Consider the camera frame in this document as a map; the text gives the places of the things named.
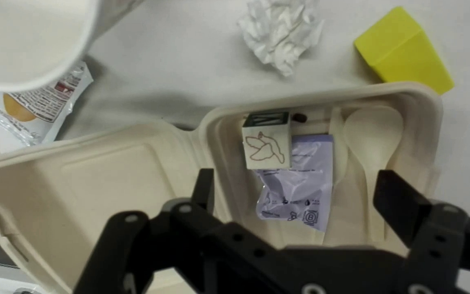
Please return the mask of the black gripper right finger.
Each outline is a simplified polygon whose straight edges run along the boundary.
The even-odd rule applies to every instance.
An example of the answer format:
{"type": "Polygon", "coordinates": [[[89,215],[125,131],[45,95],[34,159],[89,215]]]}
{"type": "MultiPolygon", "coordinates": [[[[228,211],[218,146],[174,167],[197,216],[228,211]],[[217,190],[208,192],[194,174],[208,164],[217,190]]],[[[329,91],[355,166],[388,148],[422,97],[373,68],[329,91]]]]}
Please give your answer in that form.
{"type": "Polygon", "coordinates": [[[470,272],[470,216],[430,202],[393,171],[380,171],[373,208],[408,249],[396,290],[401,294],[466,294],[457,287],[470,272]]]}

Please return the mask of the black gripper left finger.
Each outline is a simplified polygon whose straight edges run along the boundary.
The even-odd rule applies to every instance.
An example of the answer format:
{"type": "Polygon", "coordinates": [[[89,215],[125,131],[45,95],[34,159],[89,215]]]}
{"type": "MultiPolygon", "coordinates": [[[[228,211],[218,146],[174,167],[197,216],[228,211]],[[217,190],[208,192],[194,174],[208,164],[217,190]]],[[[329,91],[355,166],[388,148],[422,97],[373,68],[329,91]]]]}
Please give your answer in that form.
{"type": "Polygon", "coordinates": [[[275,294],[261,259],[269,247],[212,216],[213,171],[200,169],[189,198],[166,202],[155,218],[111,216],[73,294],[145,294],[155,275],[174,270],[197,294],[275,294]]]}

